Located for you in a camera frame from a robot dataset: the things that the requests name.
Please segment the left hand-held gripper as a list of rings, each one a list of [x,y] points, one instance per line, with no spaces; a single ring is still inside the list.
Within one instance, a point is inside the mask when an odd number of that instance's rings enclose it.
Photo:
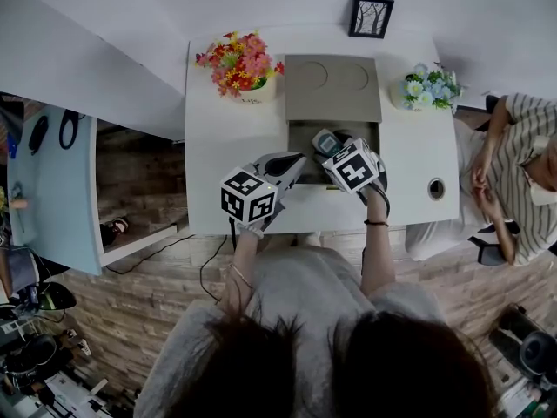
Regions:
[[[301,152],[276,152],[234,168],[220,182],[220,205],[244,226],[272,217],[284,206],[282,198],[298,181],[305,166]]]

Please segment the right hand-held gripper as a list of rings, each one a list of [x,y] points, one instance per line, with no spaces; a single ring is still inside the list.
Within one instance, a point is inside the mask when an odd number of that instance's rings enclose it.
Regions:
[[[363,138],[355,139],[353,131],[343,129],[333,134],[344,148],[322,164],[332,182],[347,193],[360,192],[373,184],[385,191],[386,167],[380,156]]]

